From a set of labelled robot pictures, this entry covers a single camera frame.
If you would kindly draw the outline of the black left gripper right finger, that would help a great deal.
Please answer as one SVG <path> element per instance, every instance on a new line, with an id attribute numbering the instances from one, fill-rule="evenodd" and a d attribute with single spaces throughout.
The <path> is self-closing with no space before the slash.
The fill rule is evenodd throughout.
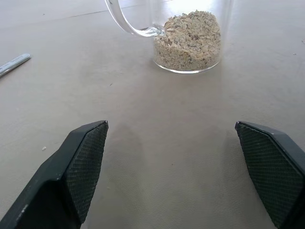
<path id="1" fill-rule="evenodd" d="M 235 124 L 249 176 L 277 229 L 305 229 L 305 151 L 284 132 Z"/>

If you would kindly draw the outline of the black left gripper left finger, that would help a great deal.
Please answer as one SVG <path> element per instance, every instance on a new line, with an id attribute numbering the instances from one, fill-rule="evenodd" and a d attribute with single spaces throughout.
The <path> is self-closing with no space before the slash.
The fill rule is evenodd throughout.
<path id="1" fill-rule="evenodd" d="M 41 164 L 0 229 L 81 229 L 99 180 L 108 122 L 82 125 Z"/>

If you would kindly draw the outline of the oat flakes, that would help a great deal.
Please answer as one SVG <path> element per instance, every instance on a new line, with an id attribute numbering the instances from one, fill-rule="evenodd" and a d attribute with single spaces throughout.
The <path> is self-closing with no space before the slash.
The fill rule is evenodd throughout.
<path id="1" fill-rule="evenodd" d="M 201 71 L 220 61 L 221 30 L 208 11 L 168 18 L 165 34 L 154 37 L 154 61 L 174 71 Z"/>

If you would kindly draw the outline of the clear glass mug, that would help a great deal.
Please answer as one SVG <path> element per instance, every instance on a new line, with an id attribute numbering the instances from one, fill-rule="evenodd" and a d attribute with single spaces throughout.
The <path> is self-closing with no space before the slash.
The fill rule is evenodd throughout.
<path id="1" fill-rule="evenodd" d="M 105 0 L 117 25 L 129 34 L 152 38 L 153 61 L 174 73 L 200 73 L 222 58 L 234 0 L 145 0 L 149 26 L 137 29 L 121 0 Z"/>

